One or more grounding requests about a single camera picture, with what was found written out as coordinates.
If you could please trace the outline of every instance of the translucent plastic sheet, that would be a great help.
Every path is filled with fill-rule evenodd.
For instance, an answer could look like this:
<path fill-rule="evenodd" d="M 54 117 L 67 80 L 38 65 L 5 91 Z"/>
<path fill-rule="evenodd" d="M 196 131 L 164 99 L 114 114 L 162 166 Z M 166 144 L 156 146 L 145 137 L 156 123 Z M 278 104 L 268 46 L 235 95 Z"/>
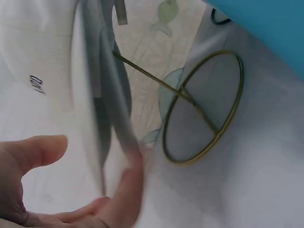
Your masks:
<path fill-rule="evenodd" d="M 164 228 L 301 227 L 304 85 L 261 41 L 237 24 L 213 25 L 210 13 L 211 8 L 204 15 L 184 75 L 210 52 L 236 51 L 245 67 L 240 106 L 219 143 L 191 166 L 168 164 L 159 140 L 139 227 L 149 227 L 147 220 Z M 227 82 L 234 74 L 224 65 L 218 60 L 213 76 Z M 204 77 L 199 75 L 207 73 L 202 68 L 190 89 L 198 99 L 206 92 Z M 226 90 L 231 84 L 221 86 Z M 198 120 L 184 116 L 195 116 L 195 111 L 181 100 L 168 132 L 168 145 L 176 156 L 201 146 Z"/>

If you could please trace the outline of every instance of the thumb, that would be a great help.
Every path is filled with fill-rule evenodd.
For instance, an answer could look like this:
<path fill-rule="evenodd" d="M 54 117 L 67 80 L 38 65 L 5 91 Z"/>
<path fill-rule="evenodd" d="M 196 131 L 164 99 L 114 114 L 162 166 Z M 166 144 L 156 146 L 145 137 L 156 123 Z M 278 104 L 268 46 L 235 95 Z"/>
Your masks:
<path fill-rule="evenodd" d="M 67 137 L 35 136 L 23 141 L 7 142 L 5 147 L 14 157 L 22 175 L 25 175 L 33 168 L 58 161 L 67 150 Z"/>

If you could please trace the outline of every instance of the circular wire frame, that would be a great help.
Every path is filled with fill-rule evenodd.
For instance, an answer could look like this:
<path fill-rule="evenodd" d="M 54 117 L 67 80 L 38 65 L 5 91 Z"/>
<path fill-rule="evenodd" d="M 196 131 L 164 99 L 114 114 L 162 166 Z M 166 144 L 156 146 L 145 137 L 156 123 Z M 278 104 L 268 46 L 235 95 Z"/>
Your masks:
<path fill-rule="evenodd" d="M 164 123 L 164 128 L 163 128 L 163 133 L 162 133 L 162 147 L 164 150 L 164 154 L 167 158 L 168 161 L 170 161 L 171 163 L 174 164 L 179 164 L 179 165 L 187 165 L 187 164 L 191 164 L 195 161 L 197 161 L 199 158 L 201 158 L 202 156 L 204 156 L 208 151 L 210 151 L 210 149 L 219 141 L 220 137 L 224 134 L 224 132 L 227 130 L 229 124 L 231 123 L 236 110 L 238 108 L 238 104 L 240 102 L 241 96 L 242 96 L 242 92 L 243 92 L 243 87 L 244 87 L 244 68 L 243 68 L 243 64 L 242 64 L 242 60 L 241 58 L 233 51 L 230 50 L 221 50 L 221 51 L 216 51 L 212 54 L 210 54 L 209 56 L 207 56 L 206 58 L 204 58 L 203 60 L 201 60 L 195 67 L 194 69 L 189 73 L 189 75 L 186 77 L 185 81 L 181 84 L 180 89 L 178 90 L 179 93 L 182 93 L 183 88 L 185 88 L 186 84 L 190 81 L 190 79 L 192 78 L 192 76 L 196 73 L 196 71 L 205 63 L 207 63 L 210 59 L 212 59 L 213 57 L 219 56 L 219 55 L 230 55 L 236 58 L 237 63 L 239 65 L 239 71 L 240 71 L 240 79 L 239 79 L 239 86 L 238 86 L 238 91 L 237 91 L 237 95 L 235 98 L 235 101 L 232 105 L 232 108 L 229 112 L 229 115 L 227 116 L 222 128 L 215 134 L 214 138 L 212 139 L 212 141 L 203 149 L 201 150 L 197 155 L 191 157 L 190 159 L 187 160 L 176 160 L 174 159 L 168 151 L 167 148 L 167 130 L 168 130 L 168 125 L 169 125 L 169 120 L 170 120 L 170 116 L 172 114 L 172 111 L 176 105 L 176 102 L 179 98 L 178 95 L 175 95 L 173 98 L 173 101 L 171 102 L 171 105 L 169 107 L 166 119 L 165 119 L 165 123 Z"/>
<path fill-rule="evenodd" d="M 217 20 L 215 20 L 215 12 L 216 12 L 216 11 L 217 11 L 217 10 L 216 10 L 215 8 L 213 8 L 213 9 L 212 9 L 212 12 L 211 12 L 211 22 L 212 22 L 213 24 L 215 24 L 215 25 L 225 25 L 225 24 L 231 22 L 231 19 L 230 19 L 230 18 L 228 18 L 228 19 L 226 19 L 226 20 L 222 20 L 222 21 L 217 21 Z"/>

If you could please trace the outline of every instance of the finger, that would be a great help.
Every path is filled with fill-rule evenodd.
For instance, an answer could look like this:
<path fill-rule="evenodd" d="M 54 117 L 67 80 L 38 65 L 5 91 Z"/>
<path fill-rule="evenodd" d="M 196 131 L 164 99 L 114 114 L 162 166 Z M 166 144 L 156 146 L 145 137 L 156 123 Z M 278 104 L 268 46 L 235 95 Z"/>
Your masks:
<path fill-rule="evenodd" d="M 132 167 L 127 169 L 115 196 L 98 213 L 98 217 L 111 228 L 130 228 L 136 222 L 142 203 L 143 158 L 132 158 Z"/>
<path fill-rule="evenodd" d="M 5 147 L 24 175 L 33 168 L 58 161 L 67 150 L 67 137 L 35 136 L 19 142 L 7 142 Z"/>
<path fill-rule="evenodd" d="M 88 215 L 95 215 L 99 210 L 105 207 L 105 205 L 109 202 L 110 198 L 103 197 L 99 199 L 95 199 L 90 204 L 75 210 L 73 212 L 66 212 L 66 213 L 60 213 L 52 215 L 52 217 L 55 217 L 56 219 L 59 219 L 60 221 L 64 223 L 73 223 L 76 221 L 79 221 L 83 219 L 84 217 Z"/>

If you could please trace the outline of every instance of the gold metal ring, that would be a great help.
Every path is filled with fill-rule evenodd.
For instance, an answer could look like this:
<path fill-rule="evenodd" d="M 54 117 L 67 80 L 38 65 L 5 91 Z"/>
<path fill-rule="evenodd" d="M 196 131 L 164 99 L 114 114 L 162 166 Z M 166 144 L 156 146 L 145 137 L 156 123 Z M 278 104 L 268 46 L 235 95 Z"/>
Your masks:
<path fill-rule="evenodd" d="M 233 116 L 234 116 L 234 114 L 235 114 L 235 112 L 237 110 L 239 101 L 240 101 L 241 96 L 242 96 L 243 87 L 244 87 L 244 68 L 243 68 L 242 60 L 240 59 L 240 57 L 235 52 L 230 51 L 230 50 L 216 51 L 216 52 L 210 54 L 209 56 L 207 56 L 206 58 L 204 58 L 203 60 L 201 60 L 194 67 L 194 69 L 188 74 L 188 76 L 186 77 L 185 81 L 181 84 L 181 87 L 180 87 L 179 90 L 176 90 L 176 89 L 172 88 L 171 86 L 169 86 L 165 82 L 161 81 L 160 79 L 158 79 L 154 75 L 152 75 L 149 72 L 145 71 L 144 69 L 142 69 L 141 67 L 139 67 L 135 63 L 131 62 L 130 60 L 124 58 L 120 54 L 115 53 L 115 52 L 113 52 L 113 54 L 114 54 L 115 57 L 117 57 L 121 61 L 123 61 L 126 64 L 132 66 L 133 68 L 137 69 L 138 71 L 140 71 L 144 75 L 148 76 L 149 78 L 151 78 L 152 80 L 156 81 L 160 85 L 166 87 L 167 89 L 169 89 L 170 91 L 172 91 L 175 94 L 175 97 L 173 98 L 173 101 L 172 101 L 172 103 L 171 103 L 171 105 L 169 107 L 168 113 L 166 115 L 166 119 L 165 119 L 165 123 L 164 123 L 164 129 L 163 129 L 163 134 L 162 134 L 162 146 L 163 146 L 164 154 L 165 154 L 167 160 L 169 160 L 170 162 L 172 162 L 174 164 L 179 164 L 179 165 L 191 164 L 191 163 L 197 161 L 200 157 L 204 156 L 217 143 L 217 141 L 220 139 L 220 137 L 222 136 L 222 134 L 227 130 L 227 128 L 228 128 L 230 122 L 232 121 Z M 208 62 L 213 57 L 219 56 L 219 55 L 230 55 L 230 56 L 235 57 L 237 59 L 237 62 L 238 62 L 238 65 L 239 65 L 239 70 L 240 70 L 240 80 L 239 80 L 239 86 L 238 86 L 238 91 L 237 91 L 236 99 L 235 99 L 235 101 L 234 101 L 234 103 L 232 105 L 232 108 L 230 110 L 230 113 L 229 113 L 229 115 L 228 115 L 225 123 L 223 124 L 223 126 L 222 126 L 222 128 L 220 130 L 217 129 L 217 127 L 211 121 L 211 119 L 208 117 L 208 115 L 205 113 L 205 111 L 195 102 L 194 98 L 191 97 L 191 95 L 189 94 L 189 92 L 185 88 L 186 84 L 189 82 L 189 80 L 191 79 L 191 77 L 195 74 L 195 72 L 202 65 L 204 65 L 206 62 Z M 166 146 L 166 133 L 167 133 L 167 129 L 168 129 L 169 119 L 170 119 L 171 113 L 172 113 L 172 111 L 174 109 L 174 106 L 175 106 L 176 101 L 177 101 L 178 98 L 182 98 L 185 101 L 187 101 L 190 104 L 192 104 L 196 108 L 196 110 L 199 112 L 199 114 L 202 116 L 202 118 L 206 121 L 206 123 L 208 124 L 208 126 L 215 133 L 215 137 L 213 138 L 213 140 L 202 151 L 200 151 L 194 157 L 192 157 L 192 158 L 190 158 L 188 160 L 184 160 L 184 161 L 175 160 L 173 157 L 171 157 L 169 155 L 169 152 L 168 152 L 168 149 L 167 149 L 167 146 Z"/>
<path fill-rule="evenodd" d="M 185 81 L 181 84 L 181 87 L 178 90 L 178 92 L 181 93 L 183 91 L 183 89 L 185 88 L 186 84 L 189 82 L 189 80 L 191 79 L 191 77 L 195 74 L 195 72 L 203 64 L 205 64 L 206 62 L 208 62 L 213 57 L 219 56 L 219 55 L 231 55 L 231 56 L 234 56 L 237 59 L 237 62 L 238 62 L 238 65 L 239 65 L 239 70 L 240 70 L 240 79 L 239 79 L 239 86 L 238 86 L 238 91 L 237 91 L 236 99 L 235 99 L 235 101 L 234 101 L 234 103 L 232 105 L 232 108 L 230 110 L 230 113 L 229 113 L 228 117 L 225 120 L 225 123 L 223 124 L 222 128 L 218 132 L 216 132 L 213 140 L 202 151 L 200 151 L 197 155 L 193 156 L 190 159 L 179 161 L 179 160 L 174 159 L 171 155 L 169 155 L 168 148 L 167 148 L 167 145 L 166 145 L 166 136 L 167 136 L 167 129 L 168 129 L 168 124 L 169 124 L 169 119 L 170 119 L 172 111 L 173 111 L 173 109 L 175 107 L 176 101 L 179 98 L 178 95 L 175 95 L 175 97 L 173 98 L 173 101 L 172 101 L 172 103 L 171 103 L 171 105 L 169 107 L 169 110 L 168 110 L 168 113 L 167 113 L 167 116 L 166 116 L 166 119 L 165 119 L 165 123 L 164 123 L 163 133 L 162 133 L 162 146 L 163 146 L 164 154 L 165 154 L 167 160 L 169 160 L 170 162 L 172 162 L 174 164 L 179 164 L 179 165 L 191 164 L 191 163 L 197 161 L 202 156 L 204 156 L 218 142 L 218 140 L 220 139 L 220 137 L 227 130 L 229 124 L 231 123 L 231 121 L 233 119 L 234 114 L 236 113 L 239 101 L 240 101 L 241 96 L 242 96 L 243 87 L 244 87 L 244 68 L 243 68 L 243 64 L 242 64 L 241 58 L 235 52 L 233 52 L 233 51 L 230 51 L 230 50 L 216 51 L 216 52 L 210 54 L 209 56 L 207 56 L 206 58 L 204 58 L 203 60 L 201 60 L 194 67 L 194 69 L 189 73 L 189 75 L 186 77 Z M 194 105 L 197 110 L 201 109 L 199 106 L 197 106 L 194 103 L 192 103 L 192 105 Z M 203 118 L 205 119 L 205 121 L 209 124 L 210 128 L 212 128 L 213 124 L 209 123 L 210 120 L 208 120 L 208 119 L 205 118 L 204 111 L 201 109 L 201 110 L 199 110 L 199 112 L 203 116 Z"/>

